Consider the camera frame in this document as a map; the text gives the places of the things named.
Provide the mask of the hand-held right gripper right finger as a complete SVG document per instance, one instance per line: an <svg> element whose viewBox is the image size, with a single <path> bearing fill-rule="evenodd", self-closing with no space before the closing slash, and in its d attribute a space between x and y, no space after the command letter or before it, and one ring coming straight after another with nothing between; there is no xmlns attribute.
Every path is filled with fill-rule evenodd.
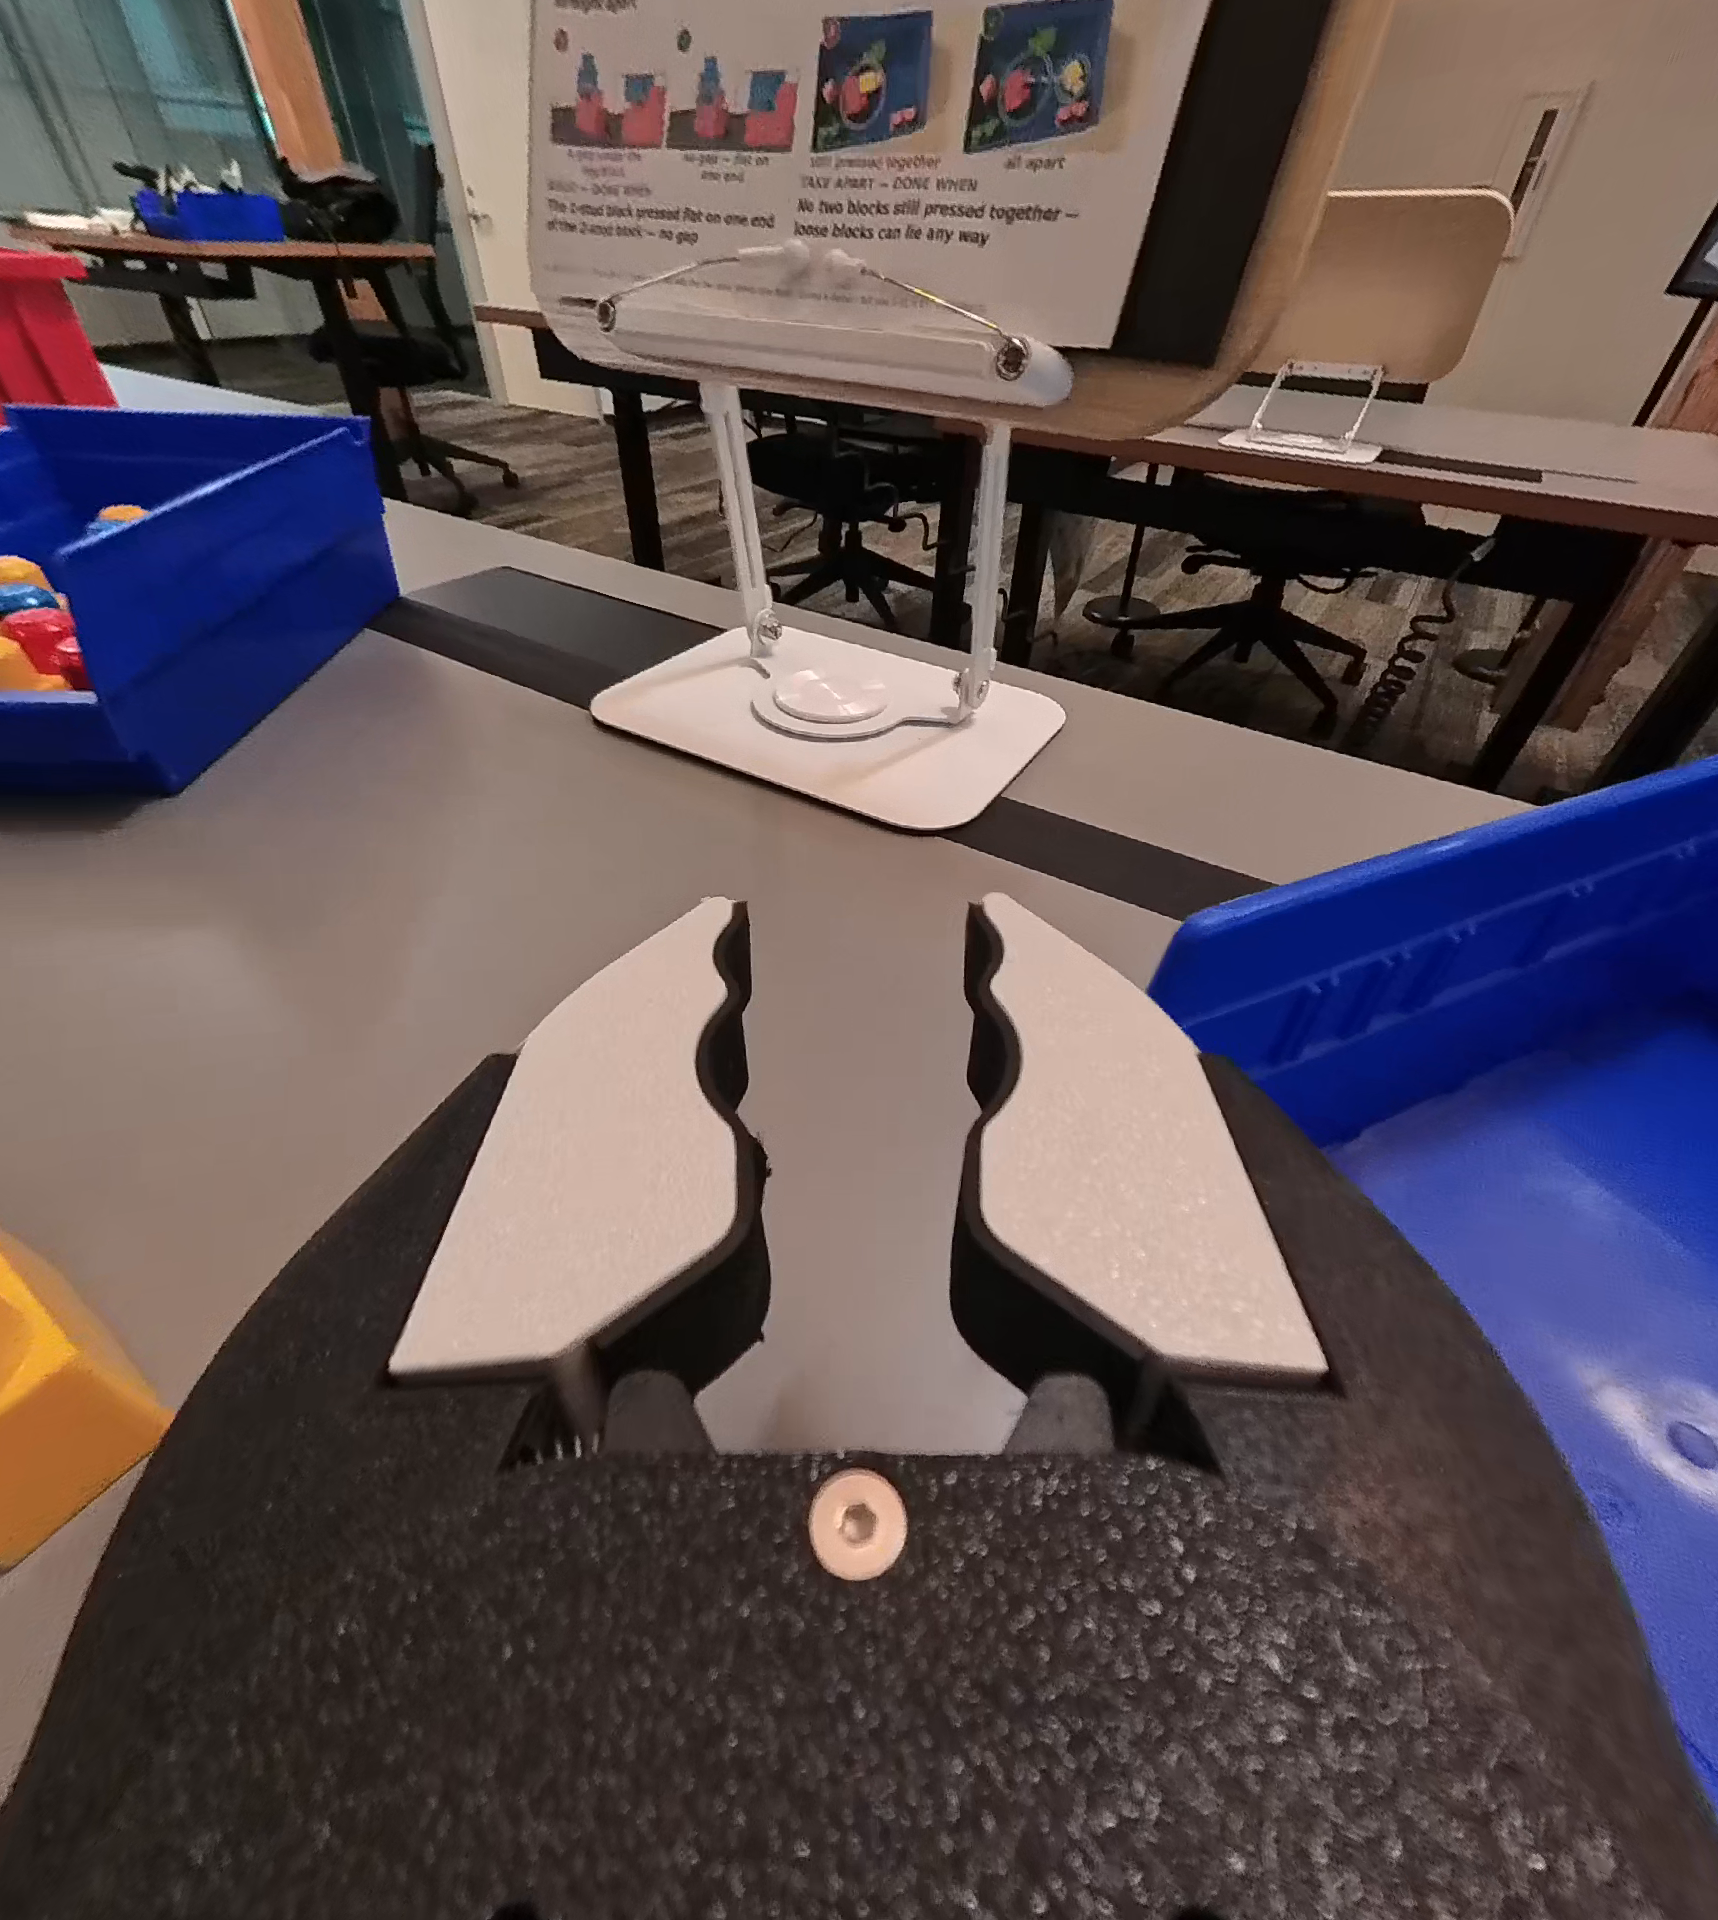
<svg viewBox="0 0 1718 1920"><path fill-rule="evenodd" d="M970 906L949 1314L1008 1385L1089 1377L1119 1428L1186 1385L1324 1394L1330 1357L1206 1053L1070 933Z"/></svg>

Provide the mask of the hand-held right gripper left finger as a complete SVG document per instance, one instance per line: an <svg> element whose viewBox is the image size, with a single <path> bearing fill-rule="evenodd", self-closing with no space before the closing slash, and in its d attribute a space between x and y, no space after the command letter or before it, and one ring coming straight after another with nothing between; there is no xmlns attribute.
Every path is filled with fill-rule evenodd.
<svg viewBox="0 0 1718 1920"><path fill-rule="evenodd" d="M573 1442L630 1377L723 1379L767 1314L746 1126L748 906L700 901L516 1053L391 1357L394 1385L530 1379Z"/></svg>

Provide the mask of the blue plastic bin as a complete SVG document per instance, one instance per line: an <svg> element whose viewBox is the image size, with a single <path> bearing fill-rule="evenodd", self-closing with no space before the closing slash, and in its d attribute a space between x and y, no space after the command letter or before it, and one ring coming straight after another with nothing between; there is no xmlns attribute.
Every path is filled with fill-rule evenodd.
<svg viewBox="0 0 1718 1920"><path fill-rule="evenodd" d="M7 410L0 552L86 648L0 693L0 793L177 793L394 603L355 411Z"/></svg>
<svg viewBox="0 0 1718 1920"><path fill-rule="evenodd" d="M1206 906L1150 998L1529 1385L1718 1809L1718 758Z"/></svg>
<svg viewBox="0 0 1718 1920"><path fill-rule="evenodd" d="M285 243L285 202L257 192L134 192L134 216L162 243Z"/></svg>

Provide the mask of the small clear stand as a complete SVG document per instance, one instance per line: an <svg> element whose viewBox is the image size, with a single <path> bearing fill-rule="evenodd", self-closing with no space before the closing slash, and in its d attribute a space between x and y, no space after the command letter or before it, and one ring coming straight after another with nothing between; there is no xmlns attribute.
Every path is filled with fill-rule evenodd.
<svg viewBox="0 0 1718 1920"><path fill-rule="evenodd" d="M1311 387L1311 383L1336 383L1343 393L1354 393L1354 411L1350 411L1343 434L1311 434L1311 426L1271 422L1271 399L1283 387ZM1230 426L1215 446L1274 454L1274 457L1377 466L1383 446L1360 443L1360 422L1366 422L1377 393L1383 393L1383 361L1305 361L1305 356L1290 356L1290 361L1274 361L1260 411L1246 426Z"/></svg>

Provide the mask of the small wooden display board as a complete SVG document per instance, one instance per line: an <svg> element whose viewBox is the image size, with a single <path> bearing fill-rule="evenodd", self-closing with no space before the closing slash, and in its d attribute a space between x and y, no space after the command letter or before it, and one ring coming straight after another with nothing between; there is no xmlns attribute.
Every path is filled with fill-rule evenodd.
<svg viewBox="0 0 1718 1920"><path fill-rule="evenodd" d="M1311 255L1319 361L1434 387L1461 366L1514 243L1514 202L1457 192L1330 192Z"/></svg>

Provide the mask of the black bag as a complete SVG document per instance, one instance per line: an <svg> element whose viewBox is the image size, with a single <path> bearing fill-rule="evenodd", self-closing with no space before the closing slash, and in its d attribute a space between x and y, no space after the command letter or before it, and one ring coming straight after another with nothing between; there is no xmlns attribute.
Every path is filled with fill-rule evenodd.
<svg viewBox="0 0 1718 1920"><path fill-rule="evenodd" d="M391 243L404 230L404 202L365 167L287 167L274 151L274 216L287 243Z"/></svg>

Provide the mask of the printed instruction sheet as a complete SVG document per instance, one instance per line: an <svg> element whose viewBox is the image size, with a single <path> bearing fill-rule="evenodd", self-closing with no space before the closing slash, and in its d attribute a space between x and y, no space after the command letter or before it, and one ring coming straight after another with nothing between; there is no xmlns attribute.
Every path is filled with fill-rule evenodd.
<svg viewBox="0 0 1718 1920"><path fill-rule="evenodd" d="M530 299L562 326L970 318L1109 346L1206 0L545 0Z"/></svg>

